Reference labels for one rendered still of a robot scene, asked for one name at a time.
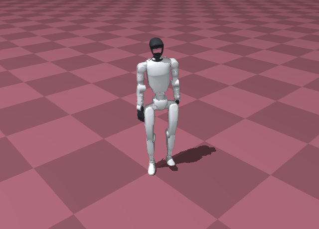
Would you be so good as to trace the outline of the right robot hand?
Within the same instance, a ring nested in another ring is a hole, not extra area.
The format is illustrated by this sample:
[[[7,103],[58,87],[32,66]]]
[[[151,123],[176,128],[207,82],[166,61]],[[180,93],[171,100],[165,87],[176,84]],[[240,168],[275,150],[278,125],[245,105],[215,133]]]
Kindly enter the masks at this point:
[[[138,112],[137,115],[138,115],[138,119],[139,119],[140,121],[145,122],[145,121],[144,121],[145,116],[144,116],[143,111],[144,111],[144,107],[142,106],[142,107],[141,107],[141,111],[137,110],[137,112]]]

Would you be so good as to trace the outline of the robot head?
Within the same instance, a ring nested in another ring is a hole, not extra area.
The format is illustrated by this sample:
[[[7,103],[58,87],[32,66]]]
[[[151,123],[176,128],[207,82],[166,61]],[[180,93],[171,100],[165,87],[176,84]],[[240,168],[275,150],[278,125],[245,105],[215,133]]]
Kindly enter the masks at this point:
[[[155,37],[155,38],[152,38],[149,42],[149,45],[150,45],[150,48],[151,48],[151,52],[153,54],[153,58],[155,58],[155,60],[153,60],[152,58],[152,61],[154,62],[159,62],[161,61],[162,59],[160,59],[162,53],[163,53],[163,42],[161,39]],[[161,53],[153,53],[153,49],[157,49],[157,48],[162,48],[161,49]]]

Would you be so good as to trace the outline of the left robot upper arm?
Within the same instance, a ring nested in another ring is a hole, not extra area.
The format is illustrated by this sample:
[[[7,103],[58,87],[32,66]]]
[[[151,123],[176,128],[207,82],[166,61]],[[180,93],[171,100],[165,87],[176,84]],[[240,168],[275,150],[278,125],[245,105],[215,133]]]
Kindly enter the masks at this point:
[[[171,85],[172,87],[177,87],[179,86],[178,83],[178,62],[174,58],[168,58],[171,66],[171,75],[172,75],[172,80],[171,80]]]

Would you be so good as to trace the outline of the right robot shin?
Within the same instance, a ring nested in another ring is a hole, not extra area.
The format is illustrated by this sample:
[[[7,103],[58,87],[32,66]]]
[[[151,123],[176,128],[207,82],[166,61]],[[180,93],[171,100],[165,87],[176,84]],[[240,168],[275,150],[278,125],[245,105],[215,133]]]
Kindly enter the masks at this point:
[[[148,151],[148,155],[150,157],[150,163],[151,163],[151,161],[153,161],[153,164],[154,164],[155,142],[152,142],[152,140],[147,141],[147,151]]]

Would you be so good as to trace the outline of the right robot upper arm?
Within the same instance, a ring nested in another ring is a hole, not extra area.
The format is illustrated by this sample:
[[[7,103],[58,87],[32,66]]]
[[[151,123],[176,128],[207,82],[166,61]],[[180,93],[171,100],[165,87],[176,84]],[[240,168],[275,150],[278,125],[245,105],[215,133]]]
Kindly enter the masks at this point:
[[[144,72],[147,69],[147,63],[142,62],[137,65],[137,83],[140,87],[140,92],[145,92],[146,91],[146,85],[144,85],[144,77],[145,74]]]

